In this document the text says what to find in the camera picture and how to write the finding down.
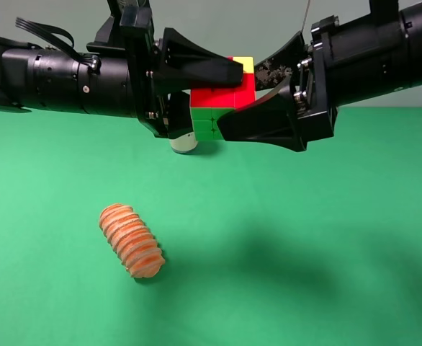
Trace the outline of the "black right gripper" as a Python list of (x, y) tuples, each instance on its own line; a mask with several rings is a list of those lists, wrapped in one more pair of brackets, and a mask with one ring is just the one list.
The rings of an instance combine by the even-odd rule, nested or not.
[(307, 56), (300, 31), (254, 66), (256, 91), (272, 90), (217, 120), (225, 141), (267, 143), (303, 152), (305, 141), (334, 135), (338, 107), (412, 84), (409, 38), (400, 14), (387, 19), (368, 14), (342, 25), (338, 17), (330, 16), (313, 24), (311, 35), (313, 104), (299, 117), (299, 124), (290, 76), (299, 81), (297, 65)]

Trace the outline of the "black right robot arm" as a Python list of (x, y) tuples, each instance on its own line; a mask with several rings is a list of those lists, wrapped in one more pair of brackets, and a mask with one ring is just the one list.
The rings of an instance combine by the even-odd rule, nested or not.
[(330, 138), (341, 106), (422, 85), (422, 2), (401, 9), (371, 1), (370, 12), (340, 24), (335, 16), (296, 33), (255, 66), (264, 96), (221, 116), (226, 141), (301, 152)]

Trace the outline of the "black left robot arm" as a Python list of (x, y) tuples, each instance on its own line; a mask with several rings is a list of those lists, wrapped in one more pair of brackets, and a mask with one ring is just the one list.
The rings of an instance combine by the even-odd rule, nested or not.
[(241, 85), (241, 63), (172, 28), (156, 40), (148, 1), (111, 1), (109, 9), (84, 53), (66, 30), (17, 18), (47, 46), (0, 37), (0, 111), (133, 117), (173, 139), (192, 130), (189, 90)]

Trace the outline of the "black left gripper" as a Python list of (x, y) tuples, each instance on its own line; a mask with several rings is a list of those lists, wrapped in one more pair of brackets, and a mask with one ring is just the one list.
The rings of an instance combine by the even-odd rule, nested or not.
[(188, 90), (238, 87), (243, 64), (210, 52), (185, 38), (177, 30), (163, 31), (158, 52), (154, 38), (153, 11), (149, 1), (107, 1), (110, 15), (86, 49), (101, 56), (127, 61), (134, 112), (139, 122), (157, 138), (177, 139), (193, 131), (190, 96), (169, 95), (168, 125), (162, 115), (166, 98), (157, 90)]

